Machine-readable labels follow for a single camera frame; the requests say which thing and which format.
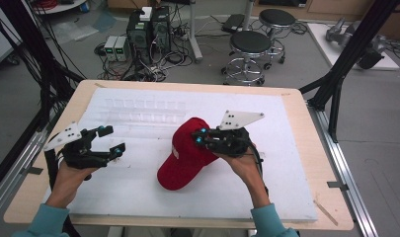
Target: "teal sleeve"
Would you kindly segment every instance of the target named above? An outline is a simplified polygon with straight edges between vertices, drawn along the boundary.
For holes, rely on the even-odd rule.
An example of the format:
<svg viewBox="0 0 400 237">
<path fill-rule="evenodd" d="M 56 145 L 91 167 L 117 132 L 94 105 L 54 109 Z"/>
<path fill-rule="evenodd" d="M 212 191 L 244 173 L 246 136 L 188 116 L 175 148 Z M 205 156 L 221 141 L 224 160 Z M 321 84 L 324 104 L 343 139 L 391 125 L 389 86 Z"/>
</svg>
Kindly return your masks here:
<svg viewBox="0 0 400 237">
<path fill-rule="evenodd" d="M 257 230 L 256 237 L 298 237 L 295 230 L 283 227 L 273 203 L 252 209 L 251 212 Z"/>
<path fill-rule="evenodd" d="M 17 232 L 13 237 L 67 237 L 62 229 L 68 213 L 68 209 L 41 204 L 28 230 Z"/>
</svg>

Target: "aluminum rail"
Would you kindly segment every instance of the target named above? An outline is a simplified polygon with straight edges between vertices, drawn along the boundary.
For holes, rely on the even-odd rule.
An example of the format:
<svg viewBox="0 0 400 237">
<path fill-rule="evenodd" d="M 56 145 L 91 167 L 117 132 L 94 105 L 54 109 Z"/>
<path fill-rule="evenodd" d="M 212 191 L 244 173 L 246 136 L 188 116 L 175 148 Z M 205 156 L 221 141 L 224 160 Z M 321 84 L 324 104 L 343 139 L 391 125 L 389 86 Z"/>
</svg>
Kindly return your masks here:
<svg viewBox="0 0 400 237">
<path fill-rule="evenodd" d="M 29 168 L 42 150 L 48 134 L 49 132 L 46 128 L 41 132 L 35 132 L 14 165 L 3 178 L 0 183 L 0 208 L 11 196 L 12 191 L 18 186 L 21 179 L 27 175 Z"/>
<path fill-rule="evenodd" d="M 309 108 L 309 110 L 314 110 L 314 114 L 319 121 L 321 131 L 326 139 L 327 148 L 330 152 L 330 158 L 335 165 L 341 184 L 348 186 L 348 189 L 343 192 L 353 209 L 355 219 L 360 226 L 362 235 L 365 237 L 377 237 L 377 231 L 375 230 L 375 226 L 372 223 L 368 210 L 363 203 L 360 191 L 354 180 L 353 174 L 351 173 L 350 167 L 348 166 L 347 160 L 345 159 L 344 153 L 342 152 L 341 146 L 339 143 L 335 143 L 332 136 L 329 134 L 328 117 L 325 112 L 316 111 L 314 108 Z"/>
</svg>

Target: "stool base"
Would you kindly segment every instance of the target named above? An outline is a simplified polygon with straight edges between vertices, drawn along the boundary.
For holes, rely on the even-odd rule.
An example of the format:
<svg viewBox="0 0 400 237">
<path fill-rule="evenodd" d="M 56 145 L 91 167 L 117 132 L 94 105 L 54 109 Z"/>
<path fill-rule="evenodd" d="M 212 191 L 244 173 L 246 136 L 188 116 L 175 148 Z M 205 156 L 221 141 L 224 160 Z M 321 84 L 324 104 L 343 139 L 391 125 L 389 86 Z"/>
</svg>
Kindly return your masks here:
<svg viewBox="0 0 400 237">
<path fill-rule="evenodd" d="M 234 58 L 225 67 L 221 69 L 221 73 L 226 74 L 224 85 L 228 85 L 228 80 L 235 80 L 251 86 L 256 82 L 257 85 L 263 85 L 265 75 L 262 73 L 262 67 L 250 58 Z"/>
</svg>

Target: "wrist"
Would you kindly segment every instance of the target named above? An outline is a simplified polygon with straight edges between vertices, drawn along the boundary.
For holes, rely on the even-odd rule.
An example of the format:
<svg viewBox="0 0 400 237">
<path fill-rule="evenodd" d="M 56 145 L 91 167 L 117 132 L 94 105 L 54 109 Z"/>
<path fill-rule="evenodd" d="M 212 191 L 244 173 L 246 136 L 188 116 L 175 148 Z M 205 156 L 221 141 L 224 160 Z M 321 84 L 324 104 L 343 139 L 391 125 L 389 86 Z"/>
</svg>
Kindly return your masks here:
<svg viewBox="0 0 400 237">
<path fill-rule="evenodd" d="M 264 181 L 259 174 L 248 176 L 244 182 L 248 188 L 252 204 L 255 208 L 271 204 L 270 198 L 265 189 Z"/>
<path fill-rule="evenodd" d="M 48 200 L 45 202 L 46 205 L 56 207 L 56 208 L 62 208 L 65 209 L 67 207 L 67 203 L 61 199 L 57 199 L 55 197 L 50 196 Z"/>
</svg>

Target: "white foam board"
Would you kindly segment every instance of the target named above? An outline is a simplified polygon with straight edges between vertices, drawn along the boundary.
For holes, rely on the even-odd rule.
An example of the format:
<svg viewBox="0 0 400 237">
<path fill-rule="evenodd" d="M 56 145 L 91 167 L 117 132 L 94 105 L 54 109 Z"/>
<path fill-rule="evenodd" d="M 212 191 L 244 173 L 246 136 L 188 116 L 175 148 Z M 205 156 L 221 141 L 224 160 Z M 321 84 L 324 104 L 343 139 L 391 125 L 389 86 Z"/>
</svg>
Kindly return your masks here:
<svg viewBox="0 0 400 237">
<path fill-rule="evenodd" d="M 317 45 L 319 46 L 320 50 L 323 52 L 323 56 L 332 66 L 335 64 L 336 60 L 338 60 L 339 55 L 341 54 L 343 48 L 338 45 L 337 42 L 334 41 L 327 41 L 326 31 L 329 30 L 332 26 L 324 25 L 324 24 L 316 24 L 316 23 L 308 23 L 308 28 L 310 30 L 310 34 L 316 40 Z M 400 67 L 391 59 L 387 53 L 382 52 L 381 55 L 384 56 L 377 64 L 375 64 L 369 70 L 384 70 L 384 71 L 395 71 L 398 70 Z M 361 69 L 357 65 L 354 65 L 353 69 Z"/>
<path fill-rule="evenodd" d="M 278 96 L 98 89 L 79 127 L 112 125 L 114 133 L 93 142 L 106 151 L 125 142 L 118 162 L 84 182 L 72 213 L 154 217 L 251 218 L 248 190 L 222 159 L 209 164 L 184 188 L 172 192 L 157 171 L 172 149 L 174 131 L 192 117 L 217 127 L 226 110 L 264 113 L 246 126 L 265 159 L 264 180 L 282 220 L 317 220 L 292 131 Z"/>
</svg>

